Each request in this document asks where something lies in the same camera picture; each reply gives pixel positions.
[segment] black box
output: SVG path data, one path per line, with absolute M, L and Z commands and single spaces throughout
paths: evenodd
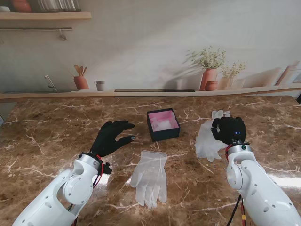
M 175 114 L 174 114 L 174 117 L 175 117 L 176 123 L 178 125 L 178 128 L 166 129 L 166 130 L 161 130 L 161 131 L 156 131 L 156 132 L 153 131 L 149 114 L 165 112 L 165 111 L 172 111 L 174 113 L 174 110 L 172 108 L 155 110 L 155 111 L 150 111 L 150 112 L 146 113 L 146 120 L 147 120 L 147 124 L 149 126 L 150 137 L 151 137 L 152 141 L 167 140 L 167 139 L 179 137 L 181 127 L 180 127 L 180 124 L 179 124 Z

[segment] white latex glove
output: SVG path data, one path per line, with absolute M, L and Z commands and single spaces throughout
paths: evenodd
M 157 207 L 157 198 L 167 200 L 167 183 L 164 165 L 167 155 L 161 152 L 142 151 L 130 185 L 136 188 L 136 201 L 149 209 Z
M 196 137 L 196 154 L 198 158 L 207 158 L 209 162 L 214 159 L 220 159 L 218 151 L 226 148 L 228 145 L 220 140 L 216 140 L 211 132 L 213 120 L 216 118 L 230 117 L 230 111 L 223 112 L 223 110 L 212 111 L 212 120 L 207 120 L 201 125 L 198 136 Z

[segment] cup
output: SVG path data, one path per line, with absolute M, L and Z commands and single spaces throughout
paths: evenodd
M 94 84 L 96 85 L 97 91 L 104 90 L 104 81 L 95 81 Z

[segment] terracotta pot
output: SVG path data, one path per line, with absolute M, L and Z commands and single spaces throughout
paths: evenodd
M 19 13 L 31 13 L 32 8 L 26 0 L 13 0 L 13 5 Z
M 221 80 L 218 83 L 217 89 L 227 89 L 232 86 L 233 79 L 229 78 L 221 78 Z
M 216 68 L 207 68 L 206 71 L 203 73 L 201 86 L 199 88 L 200 91 L 205 91 L 205 85 L 208 81 L 215 81 L 217 77 L 217 70 Z
M 217 88 L 218 81 L 208 81 L 205 85 L 206 91 L 213 91 Z
M 87 80 L 84 76 L 76 76 L 74 77 L 74 82 L 78 90 L 81 89 L 89 89 Z

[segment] dried flower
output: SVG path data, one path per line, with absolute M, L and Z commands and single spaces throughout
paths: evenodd
M 232 79 L 234 78 L 238 73 L 240 73 L 242 70 L 246 68 L 246 62 L 242 62 L 240 64 L 234 63 L 232 68 L 229 68 L 227 65 L 222 66 L 222 73 L 223 78 Z
M 218 68 L 222 66 L 225 62 L 225 53 L 226 51 L 213 51 L 212 46 L 208 49 L 204 48 L 201 52 L 193 52 L 191 55 L 192 61 L 203 67 L 207 68 Z

